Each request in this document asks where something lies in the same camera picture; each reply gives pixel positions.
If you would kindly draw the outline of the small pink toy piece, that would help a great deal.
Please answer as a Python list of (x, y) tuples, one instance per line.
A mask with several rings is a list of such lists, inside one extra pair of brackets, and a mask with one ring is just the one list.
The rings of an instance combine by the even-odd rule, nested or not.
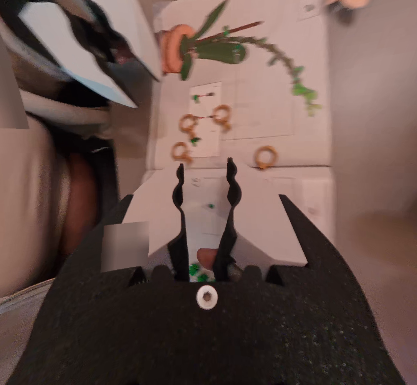
[(206, 270), (212, 271), (213, 265), (216, 260), (217, 252), (217, 249), (200, 248), (196, 253), (196, 258), (200, 266), (205, 268)]

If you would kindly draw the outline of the person's leg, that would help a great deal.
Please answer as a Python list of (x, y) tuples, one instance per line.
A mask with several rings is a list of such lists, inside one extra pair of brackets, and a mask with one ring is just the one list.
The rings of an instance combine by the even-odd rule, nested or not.
[(76, 250), (98, 218), (98, 189), (91, 166), (79, 153), (71, 153), (67, 165), (70, 193), (60, 242), (65, 257)]

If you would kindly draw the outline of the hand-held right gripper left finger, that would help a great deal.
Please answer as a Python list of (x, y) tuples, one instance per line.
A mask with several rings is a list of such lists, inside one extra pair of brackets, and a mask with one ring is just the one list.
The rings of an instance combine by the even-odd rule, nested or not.
[(167, 266), (175, 280), (188, 282), (189, 250), (184, 196), (184, 165), (172, 163), (156, 171), (133, 194), (122, 224), (148, 224), (148, 255), (141, 264), (150, 275), (159, 265)]

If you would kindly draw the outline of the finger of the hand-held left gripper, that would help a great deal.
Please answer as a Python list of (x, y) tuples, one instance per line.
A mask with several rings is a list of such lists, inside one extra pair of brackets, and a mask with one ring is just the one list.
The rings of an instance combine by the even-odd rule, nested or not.
[(162, 78), (157, 40), (139, 0), (54, 0), (66, 13), (85, 22), (86, 38), (97, 55), (111, 64), (142, 64)]
[(131, 98), (97, 65), (76, 40), (64, 11), (52, 2), (29, 2), (19, 18), (73, 79), (106, 99), (137, 108)]

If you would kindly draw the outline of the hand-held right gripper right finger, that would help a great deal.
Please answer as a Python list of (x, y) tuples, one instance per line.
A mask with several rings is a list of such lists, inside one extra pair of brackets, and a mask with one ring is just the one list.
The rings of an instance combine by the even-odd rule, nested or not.
[(308, 263), (285, 211), (277, 187), (259, 171), (227, 159), (230, 210), (217, 250), (217, 282), (230, 279), (229, 266), (256, 266), (266, 278), (272, 266), (305, 267)]

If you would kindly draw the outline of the white instruction sheet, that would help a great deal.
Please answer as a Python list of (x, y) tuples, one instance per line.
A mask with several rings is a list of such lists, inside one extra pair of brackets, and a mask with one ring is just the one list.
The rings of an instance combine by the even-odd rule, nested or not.
[(176, 0), (154, 17), (163, 72), (151, 171), (184, 165), (189, 265), (226, 226), (227, 159), (277, 187), (328, 239), (334, 180), (323, 0)]

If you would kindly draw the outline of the person's torso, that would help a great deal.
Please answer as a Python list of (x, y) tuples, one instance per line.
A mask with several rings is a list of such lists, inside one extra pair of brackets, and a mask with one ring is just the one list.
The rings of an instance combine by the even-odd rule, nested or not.
[(77, 142), (108, 138), (111, 118), (106, 100), (30, 47), (3, 18), (0, 96), (3, 299), (49, 276), (57, 258), (64, 257), (60, 242), (70, 193), (67, 159), (71, 153), (86, 159)]

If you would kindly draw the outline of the grey desk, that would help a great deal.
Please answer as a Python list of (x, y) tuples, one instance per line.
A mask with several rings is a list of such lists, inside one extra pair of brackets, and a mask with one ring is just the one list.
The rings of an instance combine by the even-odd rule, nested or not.
[(416, 0), (328, 17), (334, 246), (416, 384)]

